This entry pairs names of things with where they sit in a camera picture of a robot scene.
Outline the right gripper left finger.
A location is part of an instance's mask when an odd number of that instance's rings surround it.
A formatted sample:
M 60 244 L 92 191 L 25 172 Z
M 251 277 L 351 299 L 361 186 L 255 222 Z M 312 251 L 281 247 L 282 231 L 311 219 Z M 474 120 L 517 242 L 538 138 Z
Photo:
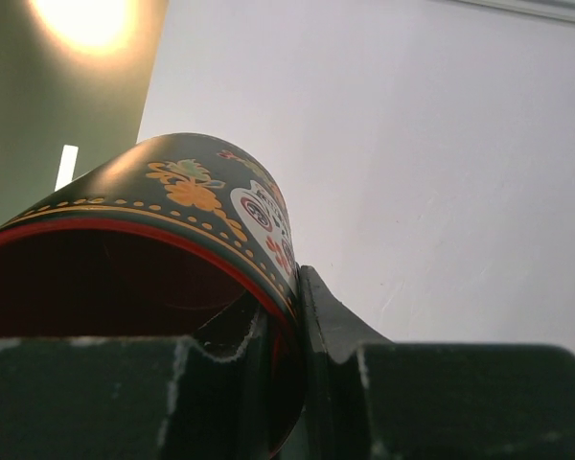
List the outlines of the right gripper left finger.
M 0 459 L 265 459 L 267 319 L 197 336 L 0 339 Z

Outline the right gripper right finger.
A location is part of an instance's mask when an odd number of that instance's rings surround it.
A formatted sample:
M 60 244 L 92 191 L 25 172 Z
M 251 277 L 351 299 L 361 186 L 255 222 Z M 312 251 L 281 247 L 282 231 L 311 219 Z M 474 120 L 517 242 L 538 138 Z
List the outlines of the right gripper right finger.
M 314 459 L 575 459 L 575 355 L 394 342 L 300 270 Z

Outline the red black mug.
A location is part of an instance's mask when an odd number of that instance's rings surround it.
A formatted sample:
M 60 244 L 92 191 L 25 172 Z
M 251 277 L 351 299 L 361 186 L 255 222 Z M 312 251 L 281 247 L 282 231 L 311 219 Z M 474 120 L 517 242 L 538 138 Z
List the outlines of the red black mug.
M 298 268 L 286 204 L 242 149 L 145 141 L 0 227 L 0 339 L 197 336 L 267 319 L 269 459 L 301 412 Z

